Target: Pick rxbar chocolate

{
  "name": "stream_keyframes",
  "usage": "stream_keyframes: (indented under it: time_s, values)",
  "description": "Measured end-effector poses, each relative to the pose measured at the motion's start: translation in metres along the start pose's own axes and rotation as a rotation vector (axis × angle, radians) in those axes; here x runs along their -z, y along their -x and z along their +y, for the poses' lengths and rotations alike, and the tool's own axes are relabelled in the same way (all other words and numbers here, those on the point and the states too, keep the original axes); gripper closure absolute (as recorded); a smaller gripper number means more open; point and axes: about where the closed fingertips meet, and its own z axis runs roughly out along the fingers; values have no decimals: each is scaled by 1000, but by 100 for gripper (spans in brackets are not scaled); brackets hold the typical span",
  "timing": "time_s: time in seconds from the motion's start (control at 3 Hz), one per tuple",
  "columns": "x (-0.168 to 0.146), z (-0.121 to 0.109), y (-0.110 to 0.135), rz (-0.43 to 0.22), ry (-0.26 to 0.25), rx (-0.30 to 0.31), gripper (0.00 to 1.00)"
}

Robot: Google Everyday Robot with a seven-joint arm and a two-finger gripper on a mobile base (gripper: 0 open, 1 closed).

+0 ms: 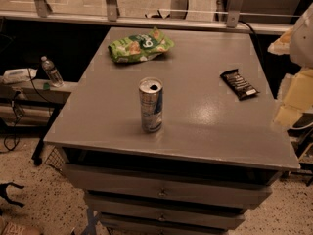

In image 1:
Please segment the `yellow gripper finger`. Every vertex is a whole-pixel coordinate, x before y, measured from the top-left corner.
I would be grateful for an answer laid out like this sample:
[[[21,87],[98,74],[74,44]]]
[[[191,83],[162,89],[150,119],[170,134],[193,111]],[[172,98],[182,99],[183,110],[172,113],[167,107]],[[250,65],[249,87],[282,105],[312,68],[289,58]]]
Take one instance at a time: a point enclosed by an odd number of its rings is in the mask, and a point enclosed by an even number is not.
[[[313,106],[313,70],[302,68],[297,74],[286,74],[279,92],[280,106],[274,122],[281,126],[293,126]]]

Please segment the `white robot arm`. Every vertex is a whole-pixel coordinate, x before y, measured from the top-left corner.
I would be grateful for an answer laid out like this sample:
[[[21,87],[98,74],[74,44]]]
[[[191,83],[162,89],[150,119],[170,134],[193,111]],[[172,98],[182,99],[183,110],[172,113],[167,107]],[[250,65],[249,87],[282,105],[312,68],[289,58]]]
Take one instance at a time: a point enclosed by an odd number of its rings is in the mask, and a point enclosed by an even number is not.
[[[301,70],[291,79],[274,122],[292,127],[313,106],[313,4],[294,26],[270,44],[268,52],[289,55]]]

